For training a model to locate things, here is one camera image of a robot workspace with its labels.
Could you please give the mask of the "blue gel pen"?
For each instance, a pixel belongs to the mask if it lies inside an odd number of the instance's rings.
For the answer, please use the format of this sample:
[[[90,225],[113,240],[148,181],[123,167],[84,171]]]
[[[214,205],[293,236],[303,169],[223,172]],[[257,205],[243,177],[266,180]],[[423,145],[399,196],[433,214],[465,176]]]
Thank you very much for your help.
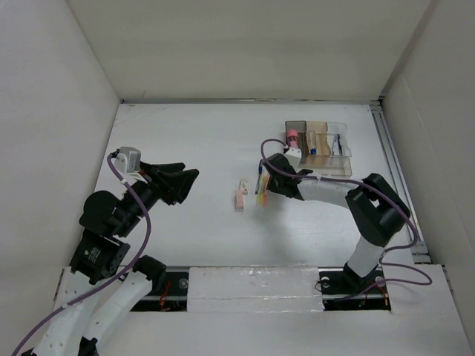
[[[255,186],[255,195],[257,195],[258,192],[259,192],[259,188],[260,188],[260,185],[261,185],[262,173],[263,173],[263,161],[260,161],[259,166],[258,166],[258,178],[257,178],[257,181],[256,181],[256,186]]]

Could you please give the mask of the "yellow highlighter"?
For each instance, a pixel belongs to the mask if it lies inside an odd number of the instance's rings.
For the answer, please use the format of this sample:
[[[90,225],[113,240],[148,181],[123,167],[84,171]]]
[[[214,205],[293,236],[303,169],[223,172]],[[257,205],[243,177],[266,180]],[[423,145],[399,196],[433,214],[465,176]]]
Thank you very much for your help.
[[[262,175],[259,179],[256,206],[264,207],[266,205],[268,178],[267,175]]]

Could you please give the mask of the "clear glue bottle blue cap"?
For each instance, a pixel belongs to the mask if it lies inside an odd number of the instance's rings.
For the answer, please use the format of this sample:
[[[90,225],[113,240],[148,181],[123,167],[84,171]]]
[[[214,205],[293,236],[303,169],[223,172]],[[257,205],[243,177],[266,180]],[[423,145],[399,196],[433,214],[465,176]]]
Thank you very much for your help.
[[[318,135],[314,130],[307,131],[307,145],[309,153],[316,156],[318,153]]]

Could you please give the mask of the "blue clear highlighter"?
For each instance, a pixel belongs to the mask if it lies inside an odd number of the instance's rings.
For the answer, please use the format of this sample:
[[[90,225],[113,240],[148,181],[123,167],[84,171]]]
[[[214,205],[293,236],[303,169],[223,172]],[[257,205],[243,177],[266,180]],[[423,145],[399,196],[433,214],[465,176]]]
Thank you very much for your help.
[[[336,143],[335,143],[335,136],[333,137],[333,141],[332,141],[332,155],[338,155],[338,149],[337,149]]]

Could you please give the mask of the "black gel pen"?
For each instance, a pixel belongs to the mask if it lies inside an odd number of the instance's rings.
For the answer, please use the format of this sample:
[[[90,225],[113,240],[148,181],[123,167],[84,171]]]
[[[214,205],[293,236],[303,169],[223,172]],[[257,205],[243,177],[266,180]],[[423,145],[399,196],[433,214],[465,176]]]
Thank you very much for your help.
[[[339,133],[335,136],[335,143],[336,143],[336,147],[338,149],[338,155],[341,156],[343,154],[343,148],[342,148],[342,144],[341,144],[341,135]]]

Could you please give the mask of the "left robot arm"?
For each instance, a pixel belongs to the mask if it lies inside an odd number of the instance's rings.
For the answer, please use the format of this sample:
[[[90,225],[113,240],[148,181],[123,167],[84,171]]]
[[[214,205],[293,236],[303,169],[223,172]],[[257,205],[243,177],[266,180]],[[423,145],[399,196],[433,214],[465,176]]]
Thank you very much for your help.
[[[169,290],[166,265],[145,255],[143,246],[123,265],[130,246],[121,239],[145,222],[148,241],[151,208],[159,201],[182,203],[199,171],[183,163],[121,168],[112,158],[108,165],[125,186],[123,197],[97,191],[86,199],[79,219],[82,238],[62,273],[54,310],[39,323],[47,330],[36,346],[18,346],[15,355],[99,355],[144,296]]]

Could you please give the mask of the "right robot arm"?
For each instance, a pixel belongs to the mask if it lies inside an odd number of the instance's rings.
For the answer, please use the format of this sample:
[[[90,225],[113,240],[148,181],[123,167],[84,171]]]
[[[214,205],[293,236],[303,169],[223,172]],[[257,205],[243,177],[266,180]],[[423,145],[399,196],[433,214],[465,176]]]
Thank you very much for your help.
[[[312,171],[299,172],[289,157],[274,154],[263,162],[270,175],[267,189],[300,201],[319,201],[341,206],[350,211],[360,237],[343,271],[320,276],[321,291],[327,295],[355,294],[374,278],[379,259],[399,232],[410,210],[386,179],[372,173],[362,181],[313,177]]]

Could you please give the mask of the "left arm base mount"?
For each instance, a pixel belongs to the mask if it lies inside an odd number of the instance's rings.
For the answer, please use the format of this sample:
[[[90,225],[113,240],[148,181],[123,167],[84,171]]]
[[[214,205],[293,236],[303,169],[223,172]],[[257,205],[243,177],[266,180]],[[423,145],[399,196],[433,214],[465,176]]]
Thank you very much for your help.
[[[172,266],[166,270],[166,279],[160,289],[142,297],[132,312],[186,312],[189,290],[189,267]]]

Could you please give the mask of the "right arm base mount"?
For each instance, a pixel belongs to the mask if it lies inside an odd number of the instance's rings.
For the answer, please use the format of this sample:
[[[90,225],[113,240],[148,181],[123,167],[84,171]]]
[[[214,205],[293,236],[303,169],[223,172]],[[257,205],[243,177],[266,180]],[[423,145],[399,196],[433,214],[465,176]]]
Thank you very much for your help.
[[[389,311],[387,287],[374,283],[384,278],[376,267],[367,277],[351,276],[343,268],[320,268],[314,289],[321,293],[323,310],[335,311]]]

